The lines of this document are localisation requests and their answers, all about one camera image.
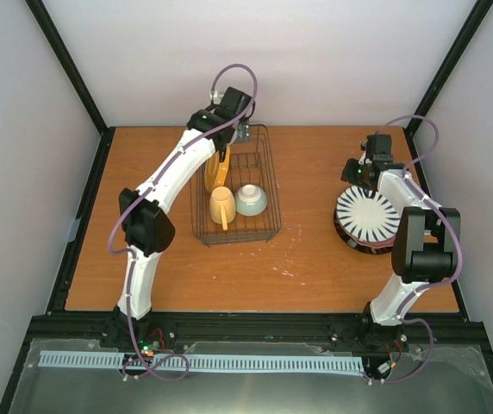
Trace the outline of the white blue striped plate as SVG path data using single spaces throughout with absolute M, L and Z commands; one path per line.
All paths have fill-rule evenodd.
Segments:
M 400 223 L 400 216 L 385 196 L 365 193 L 356 185 L 338 196 L 335 215 L 350 237 L 370 244 L 392 241 Z

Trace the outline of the grey wire dish rack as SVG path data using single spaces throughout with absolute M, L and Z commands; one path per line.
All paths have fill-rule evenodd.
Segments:
M 268 242 L 281 229 L 269 129 L 246 126 L 229 152 L 228 174 L 222 184 L 234 196 L 235 218 L 224 229 L 209 214 L 210 192 L 202 166 L 190 181 L 193 235 L 207 246 L 241 242 Z

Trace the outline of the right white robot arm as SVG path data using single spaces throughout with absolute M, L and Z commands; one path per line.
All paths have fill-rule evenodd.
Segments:
M 366 254 L 391 254 L 392 274 L 364 308 L 359 339 L 392 338 L 425 292 L 451 284 L 463 266 L 460 214 L 435 202 L 396 163 L 390 135 L 368 135 L 360 159 L 346 162 L 349 184 L 337 198 L 334 226 L 350 247 Z

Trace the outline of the light green ceramic bowl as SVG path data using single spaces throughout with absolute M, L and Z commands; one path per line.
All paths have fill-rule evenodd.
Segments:
M 268 205 L 267 196 L 262 187 L 253 184 L 241 186 L 234 194 L 235 209 L 242 216 L 257 216 Z

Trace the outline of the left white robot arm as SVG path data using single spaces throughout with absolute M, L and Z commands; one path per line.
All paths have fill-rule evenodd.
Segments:
M 159 258 L 175 236 L 168 217 L 172 204 L 200 166 L 215 154 L 226 155 L 237 125 L 252 114 L 254 105 L 254 95 L 227 88 L 219 101 L 190 117 L 176 147 L 145 182 L 135 190 L 121 191 L 121 216 L 111 230 L 108 250 L 128 258 L 117 308 L 129 317 L 119 331 L 129 346 L 140 347 L 150 336 L 149 324 L 141 319 L 152 309 L 151 291 Z

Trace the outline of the yellow ceramic mug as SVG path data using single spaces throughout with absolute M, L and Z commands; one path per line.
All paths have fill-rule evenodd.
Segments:
M 224 231 L 235 219 L 236 209 L 234 194 L 225 186 L 216 187 L 210 194 L 209 214 L 211 220 L 222 226 Z

